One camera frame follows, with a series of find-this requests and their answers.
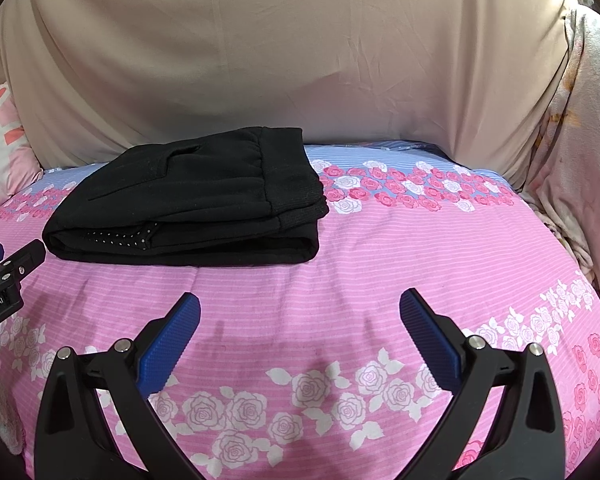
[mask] rose pattern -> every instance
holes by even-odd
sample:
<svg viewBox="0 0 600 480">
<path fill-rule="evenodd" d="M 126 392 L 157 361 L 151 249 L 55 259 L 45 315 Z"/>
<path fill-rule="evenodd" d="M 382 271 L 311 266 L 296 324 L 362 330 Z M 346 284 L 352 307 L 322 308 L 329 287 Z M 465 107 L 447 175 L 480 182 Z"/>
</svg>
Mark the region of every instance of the rose pattern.
<svg viewBox="0 0 600 480">
<path fill-rule="evenodd" d="M 47 350 L 41 358 L 40 368 L 42 370 L 42 376 L 46 379 L 49 377 L 49 372 L 51 371 L 51 365 L 56 358 L 56 352 L 53 350 Z"/>
<path fill-rule="evenodd" d="M 302 418 L 289 413 L 276 413 L 267 433 L 281 446 L 291 444 L 302 438 Z"/>
<path fill-rule="evenodd" d="M 589 370 L 587 372 L 587 377 L 589 378 L 589 390 L 595 392 L 598 390 L 598 376 L 595 371 Z"/>
<path fill-rule="evenodd" d="M 564 428 L 564 439 L 568 442 L 569 437 L 571 436 L 571 427 L 573 426 L 573 417 L 571 416 L 571 412 L 565 412 L 562 414 L 562 426 Z"/>
<path fill-rule="evenodd" d="M 331 187 L 324 190 L 324 195 L 327 197 L 329 202 L 337 202 L 338 200 L 342 200 L 344 198 L 344 191 Z"/>
<path fill-rule="evenodd" d="M 394 379 L 382 391 L 382 400 L 392 412 L 405 412 L 413 400 L 413 384 Z"/>
<path fill-rule="evenodd" d="M 345 392 L 334 403 L 331 415 L 340 423 L 343 430 L 353 430 L 365 420 L 365 399 L 359 395 Z"/>
<path fill-rule="evenodd" d="M 376 361 L 369 362 L 366 366 L 356 371 L 356 383 L 362 395 L 375 395 L 382 391 L 387 380 L 384 367 Z"/>
<path fill-rule="evenodd" d="M 318 370 L 296 375 L 291 387 L 291 403 L 298 408 L 319 408 L 331 391 L 330 380 Z"/>
<path fill-rule="evenodd" d="M 576 345 L 573 347 L 573 355 L 582 373 L 587 371 L 587 357 L 582 349 L 582 346 Z"/>
<path fill-rule="evenodd" d="M 258 459 L 258 449 L 253 445 L 253 439 L 235 430 L 220 433 L 212 444 L 211 451 L 229 469 L 236 469 Z"/>
<path fill-rule="evenodd" d="M 600 357 L 600 336 L 598 334 L 591 334 L 587 338 L 587 341 L 589 341 L 589 350 L 591 353 L 596 357 Z"/>
<path fill-rule="evenodd" d="M 197 392 L 182 403 L 187 425 L 193 431 L 222 430 L 224 405 L 208 392 Z"/>
<path fill-rule="evenodd" d="M 160 392 L 159 394 L 151 396 L 149 403 L 163 424 L 169 422 L 178 414 L 178 405 L 166 392 Z"/>
<path fill-rule="evenodd" d="M 576 410 L 584 412 L 587 403 L 587 390 L 583 383 L 578 384 L 573 389 L 573 400 L 576 405 Z"/>
<path fill-rule="evenodd" d="M 576 420 L 573 422 L 573 437 L 576 440 L 580 440 L 584 431 L 586 429 L 586 423 L 584 421 L 583 416 L 576 417 Z"/>
<path fill-rule="evenodd" d="M 266 409 L 267 397 L 240 392 L 231 399 L 224 414 L 235 430 L 257 430 L 265 425 Z"/>
<path fill-rule="evenodd" d="M 371 193 L 361 187 L 353 187 L 349 189 L 349 196 L 354 200 L 368 200 Z"/>
<path fill-rule="evenodd" d="M 374 191 L 379 191 L 374 194 L 376 202 L 389 207 L 401 203 L 407 209 L 422 206 L 429 211 L 439 211 L 442 201 L 455 204 L 463 212 L 475 211 L 472 201 L 482 205 L 514 204 L 510 198 L 513 193 L 506 186 L 489 178 L 491 183 L 488 177 L 473 175 L 466 169 L 458 170 L 459 173 L 445 173 L 423 161 L 418 162 L 411 173 L 389 168 L 376 160 L 366 161 L 364 169 L 349 168 L 346 171 L 325 160 L 312 160 L 311 164 L 319 174 L 325 197 L 341 214 L 361 211 L 362 201 L 368 200 L 369 192 Z M 473 196 L 476 188 L 469 182 L 474 183 L 478 192 L 483 194 Z"/>
</svg>

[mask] white rose print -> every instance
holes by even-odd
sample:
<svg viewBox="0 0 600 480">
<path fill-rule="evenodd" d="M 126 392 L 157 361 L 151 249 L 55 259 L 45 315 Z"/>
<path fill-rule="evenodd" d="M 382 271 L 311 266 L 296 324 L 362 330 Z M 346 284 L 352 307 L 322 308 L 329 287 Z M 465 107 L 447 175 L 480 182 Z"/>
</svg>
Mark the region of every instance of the white rose print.
<svg viewBox="0 0 600 480">
<path fill-rule="evenodd" d="M 380 171 L 386 171 L 387 170 L 386 164 L 384 162 L 378 162 L 377 160 L 368 160 L 366 162 L 363 162 L 362 165 L 366 166 L 370 170 L 372 168 L 379 168 Z"/>
<path fill-rule="evenodd" d="M 457 193 L 462 189 L 460 184 L 454 182 L 453 180 L 443 180 L 442 184 L 445 186 L 446 190 L 450 191 L 451 193 Z"/>
<path fill-rule="evenodd" d="M 331 391 L 330 381 L 318 370 L 296 375 L 291 387 L 291 402 L 298 408 L 319 408 Z"/>
<path fill-rule="evenodd" d="M 182 403 L 187 425 L 193 431 L 222 430 L 222 402 L 208 392 L 197 392 Z"/>
<path fill-rule="evenodd" d="M 311 161 L 311 167 L 314 168 L 315 173 L 318 174 L 322 173 L 324 168 L 328 168 L 329 166 L 331 166 L 330 162 L 327 162 L 326 160 L 320 160 L 319 158 Z"/>
<path fill-rule="evenodd" d="M 356 372 L 358 391 L 362 395 L 375 395 L 382 391 L 387 373 L 376 361 L 371 361 Z"/>
<path fill-rule="evenodd" d="M 211 451 L 222 465 L 229 469 L 236 469 L 258 459 L 258 448 L 253 445 L 253 439 L 235 430 L 220 433 Z"/>
<path fill-rule="evenodd" d="M 413 384 L 394 379 L 382 392 L 382 400 L 392 412 L 406 412 L 413 402 Z"/>
<path fill-rule="evenodd" d="M 340 189 L 351 189 L 352 187 L 360 187 L 360 179 L 356 176 L 339 176 L 334 180 L 336 187 Z"/>
<path fill-rule="evenodd" d="M 431 375 L 429 368 L 425 364 L 420 365 L 420 370 L 418 370 L 416 375 L 416 386 L 419 387 L 419 389 L 422 390 L 422 393 L 426 397 L 429 397 L 429 399 L 437 397 L 440 392 L 442 392 L 436 383 L 436 380 L 433 378 L 433 375 Z"/>
<path fill-rule="evenodd" d="M 334 403 L 331 415 L 340 423 L 343 430 L 353 430 L 365 420 L 365 399 L 359 395 L 345 392 Z"/>
<path fill-rule="evenodd" d="M 291 444 L 302 438 L 302 418 L 289 413 L 276 413 L 267 433 L 281 446 Z"/>
<path fill-rule="evenodd" d="M 333 204 L 333 208 L 341 215 L 349 215 L 351 213 L 359 213 L 362 211 L 362 202 L 357 198 L 351 198 L 350 196 L 331 203 Z"/>
<path fill-rule="evenodd" d="M 160 392 L 149 396 L 149 403 L 154 408 L 155 414 L 163 424 L 170 422 L 178 414 L 178 405 L 171 399 L 168 393 Z"/>
<path fill-rule="evenodd" d="M 474 205 L 469 200 L 465 200 L 464 198 L 462 198 L 462 199 L 458 200 L 458 202 L 456 202 L 456 207 L 460 211 L 463 211 L 465 213 L 470 213 L 471 211 L 475 211 Z"/>
<path fill-rule="evenodd" d="M 267 420 L 267 397 L 249 392 L 238 393 L 227 405 L 224 416 L 238 431 L 257 430 Z"/>
<path fill-rule="evenodd" d="M 420 168 L 422 171 L 425 171 L 426 173 L 431 173 L 431 170 L 433 170 L 432 165 L 427 164 L 426 162 L 423 162 L 422 160 L 416 162 L 416 167 Z"/>
</svg>

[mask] pink bedsheet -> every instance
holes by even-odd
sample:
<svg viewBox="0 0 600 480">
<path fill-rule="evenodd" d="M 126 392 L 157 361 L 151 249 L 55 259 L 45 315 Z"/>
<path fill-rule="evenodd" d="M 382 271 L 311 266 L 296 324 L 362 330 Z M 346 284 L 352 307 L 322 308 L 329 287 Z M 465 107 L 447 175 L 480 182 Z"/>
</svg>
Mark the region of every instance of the pink bedsheet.
<svg viewBox="0 0 600 480">
<path fill-rule="evenodd" d="M 383 179 L 382 168 L 371 174 L 372 164 L 351 171 L 322 162 L 314 167 L 328 185 L 331 212 L 320 222 L 318 256 L 307 264 L 194 269 L 47 257 L 23 283 L 23 309 L 0 326 L 0 374 L 27 430 L 29 469 L 55 350 L 107 349 L 191 291 L 202 321 L 151 402 L 207 478 L 393 479 L 450 399 L 398 316 L 401 292 L 414 286 L 437 313 L 494 346 L 541 342 L 573 470 L 600 436 L 600 301 L 576 263 L 503 187 L 495 195 L 510 199 L 470 197 L 465 210 L 457 196 L 432 206 L 423 194 L 413 206 L 388 183 L 388 169 Z M 430 182 L 432 169 L 449 175 L 420 166 Z M 350 192 L 334 184 L 340 173 L 333 168 L 380 187 L 366 181 Z M 396 178 L 400 170 L 409 168 L 395 170 Z M 33 200 L 21 194 L 3 207 L 6 252 L 39 237 L 49 204 L 74 185 L 48 187 Z M 138 463 L 108 394 L 100 400 L 122 452 Z M 461 463 L 479 451 L 497 400 L 488 402 Z"/>
</svg>

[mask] black clothing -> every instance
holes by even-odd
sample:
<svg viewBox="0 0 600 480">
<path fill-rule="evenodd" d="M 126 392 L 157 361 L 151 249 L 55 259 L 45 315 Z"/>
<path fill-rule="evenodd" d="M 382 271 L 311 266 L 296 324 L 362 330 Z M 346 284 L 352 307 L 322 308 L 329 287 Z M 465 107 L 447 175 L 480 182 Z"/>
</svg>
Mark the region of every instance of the black clothing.
<svg viewBox="0 0 600 480">
<path fill-rule="evenodd" d="M 104 264 L 297 264 L 318 251 L 323 188 L 297 128 L 244 128 L 127 150 L 45 226 L 48 250 Z"/>
</svg>

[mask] floral blanket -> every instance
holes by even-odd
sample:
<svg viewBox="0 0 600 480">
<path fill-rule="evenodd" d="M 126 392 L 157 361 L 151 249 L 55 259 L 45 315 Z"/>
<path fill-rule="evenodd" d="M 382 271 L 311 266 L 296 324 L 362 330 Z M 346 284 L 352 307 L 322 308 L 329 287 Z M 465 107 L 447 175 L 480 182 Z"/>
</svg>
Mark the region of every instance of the floral blanket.
<svg viewBox="0 0 600 480">
<path fill-rule="evenodd" d="M 27 431 L 32 470 L 40 395 L 55 352 L 107 349 L 185 291 L 202 320 L 150 402 L 206 478 L 393 480 L 450 396 L 400 322 L 416 287 L 439 314 L 498 348 L 544 346 L 572 471 L 600 436 L 600 301 L 577 264 L 496 174 L 423 150 L 307 147 L 330 213 L 320 251 L 297 266 L 106 266 L 49 255 L 0 325 L 0 374 Z M 96 167 L 47 173 L 0 208 L 9 253 L 40 236 Z M 494 391 L 459 459 L 473 460 Z M 109 394 L 122 453 L 139 463 Z"/>
</svg>

